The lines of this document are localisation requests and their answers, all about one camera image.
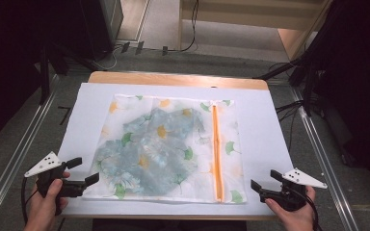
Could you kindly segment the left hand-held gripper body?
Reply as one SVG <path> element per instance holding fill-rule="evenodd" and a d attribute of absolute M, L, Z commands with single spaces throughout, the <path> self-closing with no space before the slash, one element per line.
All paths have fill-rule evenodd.
<path fill-rule="evenodd" d="M 59 197 L 82 196 L 83 191 L 87 188 L 85 181 L 69 181 L 65 179 L 64 173 L 66 169 L 68 169 L 66 167 L 66 162 L 61 161 L 54 152 L 50 152 L 37 164 L 31 167 L 24 176 L 31 177 L 37 175 L 38 180 L 36 184 L 38 192 L 42 196 L 46 196 L 49 186 L 55 179 L 61 179 L 63 181 Z"/>

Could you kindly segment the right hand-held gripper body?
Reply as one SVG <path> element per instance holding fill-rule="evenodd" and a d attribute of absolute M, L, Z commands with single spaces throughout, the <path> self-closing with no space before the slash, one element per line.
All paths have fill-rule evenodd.
<path fill-rule="evenodd" d="M 328 185 L 303 171 L 294 168 L 286 173 L 282 173 L 283 181 L 279 192 L 266 190 L 262 188 L 259 198 L 262 203 L 267 198 L 273 199 L 281 208 L 288 212 L 294 212 L 301 209 L 306 203 L 306 186 L 320 189 L 326 189 Z"/>

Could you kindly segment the floral mesh laundry bag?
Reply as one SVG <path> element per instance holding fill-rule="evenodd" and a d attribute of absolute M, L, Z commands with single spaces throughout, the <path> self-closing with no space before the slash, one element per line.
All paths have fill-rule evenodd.
<path fill-rule="evenodd" d="M 116 94 L 111 100 L 97 147 L 122 134 L 122 125 L 153 109 L 173 112 L 191 108 L 201 113 L 204 130 L 191 139 L 197 157 L 197 170 L 182 184 L 182 192 L 166 196 L 118 198 L 100 179 L 88 190 L 89 199 L 148 200 L 184 203 L 246 202 L 242 151 L 236 104 L 232 100 L 201 100 L 150 95 Z"/>

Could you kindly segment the blue floral garment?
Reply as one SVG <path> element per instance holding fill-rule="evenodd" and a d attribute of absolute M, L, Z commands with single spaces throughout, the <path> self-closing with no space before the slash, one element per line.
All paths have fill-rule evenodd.
<path fill-rule="evenodd" d="M 191 139 L 203 130 L 197 110 L 153 109 L 123 124 L 117 138 L 102 142 L 92 170 L 118 198 L 181 193 L 198 166 Z"/>

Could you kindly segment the person's right hand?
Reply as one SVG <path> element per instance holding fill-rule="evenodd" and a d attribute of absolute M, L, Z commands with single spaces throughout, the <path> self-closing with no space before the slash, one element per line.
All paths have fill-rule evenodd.
<path fill-rule="evenodd" d="M 284 210 L 271 198 L 267 198 L 265 204 L 277 215 L 286 231 L 314 231 L 315 213 L 310 204 L 294 212 Z"/>

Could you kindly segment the person's left hand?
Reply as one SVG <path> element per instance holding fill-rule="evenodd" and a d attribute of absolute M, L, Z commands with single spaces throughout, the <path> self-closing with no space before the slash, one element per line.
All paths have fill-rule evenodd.
<path fill-rule="evenodd" d="M 49 186 L 46 196 L 36 192 L 31 197 L 28 221 L 24 231 L 52 231 L 56 221 L 56 197 L 62 186 L 63 181 L 55 179 Z"/>

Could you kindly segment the white table sheet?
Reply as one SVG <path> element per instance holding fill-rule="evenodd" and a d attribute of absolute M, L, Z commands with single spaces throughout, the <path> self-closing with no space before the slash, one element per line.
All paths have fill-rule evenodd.
<path fill-rule="evenodd" d="M 255 219 L 271 214 L 251 189 L 251 181 L 258 182 L 266 189 L 277 190 L 279 183 L 270 176 L 270 171 L 287 172 L 293 168 L 293 164 L 268 90 L 84 84 L 78 92 L 58 153 L 63 161 L 76 157 L 83 159 L 83 164 L 71 171 L 73 179 L 90 175 L 94 150 L 115 93 L 235 100 L 248 201 L 245 204 L 224 205 L 102 201 L 77 197 L 68 201 L 68 206 L 63 210 L 65 217 Z"/>

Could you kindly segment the black metal stand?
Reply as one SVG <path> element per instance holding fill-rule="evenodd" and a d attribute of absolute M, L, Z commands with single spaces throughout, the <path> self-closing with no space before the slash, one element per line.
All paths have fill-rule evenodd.
<path fill-rule="evenodd" d="M 288 63 L 279 63 L 278 67 L 276 67 L 274 70 L 269 70 L 268 73 L 259 76 L 258 79 L 267 81 L 291 68 L 293 68 L 294 71 L 290 75 L 288 83 L 291 87 L 298 87 L 301 83 L 304 83 L 302 93 L 302 98 L 304 101 L 303 107 L 306 115 L 311 116 L 311 94 L 314 86 L 316 69 L 308 58 L 299 57 Z"/>
<path fill-rule="evenodd" d="M 50 80 L 49 66 L 52 65 L 56 73 L 67 74 L 68 66 L 64 57 L 72 58 L 90 71 L 97 71 L 97 67 L 89 63 L 66 47 L 54 42 L 47 42 L 40 50 L 40 104 L 42 105 L 49 97 Z"/>

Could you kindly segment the dark curtain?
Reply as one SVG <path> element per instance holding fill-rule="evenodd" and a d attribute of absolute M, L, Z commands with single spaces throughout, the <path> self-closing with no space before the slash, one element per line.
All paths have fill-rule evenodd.
<path fill-rule="evenodd" d="M 348 165 L 370 171 L 370 0 L 333 0 L 310 60 L 314 92 L 332 107 L 330 128 Z"/>
<path fill-rule="evenodd" d="M 63 47 L 55 29 L 71 0 L 0 0 L 0 132 L 46 78 L 45 55 L 58 68 Z"/>

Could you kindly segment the black cabinet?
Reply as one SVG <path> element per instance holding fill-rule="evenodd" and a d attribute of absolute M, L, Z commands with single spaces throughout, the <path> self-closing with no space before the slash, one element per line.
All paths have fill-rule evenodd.
<path fill-rule="evenodd" d="M 98 61 L 114 50 L 123 21 L 120 0 L 81 0 L 90 56 Z"/>

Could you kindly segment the aluminium rail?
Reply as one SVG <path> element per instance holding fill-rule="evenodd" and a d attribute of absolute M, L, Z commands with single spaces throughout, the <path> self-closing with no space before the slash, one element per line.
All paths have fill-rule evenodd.
<path fill-rule="evenodd" d="M 49 80 L 49 86 L 52 88 L 52 91 L 49 93 L 48 98 L 37 107 L 30 123 L 16 145 L 13 154 L 5 164 L 5 168 L 0 171 L 0 206 L 4 201 L 11 184 L 13 183 L 15 176 L 18 173 L 33 140 L 35 139 L 35 136 L 43 120 L 45 119 L 50 106 L 52 105 L 55 94 L 57 93 L 60 77 L 57 74 L 54 74 L 49 78 Z"/>
<path fill-rule="evenodd" d="M 288 131 L 288 150 L 295 167 L 327 183 L 326 190 L 318 189 L 315 207 L 323 231 L 360 231 L 357 219 L 333 170 L 327 149 L 316 124 L 304 111 L 304 99 L 297 88 L 291 89 L 293 101 Z"/>

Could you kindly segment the wooden shelf frame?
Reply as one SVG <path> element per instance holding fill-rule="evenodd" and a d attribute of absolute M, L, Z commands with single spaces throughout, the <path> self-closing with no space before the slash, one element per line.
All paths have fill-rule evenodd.
<path fill-rule="evenodd" d="M 299 58 L 310 35 L 324 24 L 333 0 L 198 0 L 197 19 L 277 28 L 290 60 Z"/>

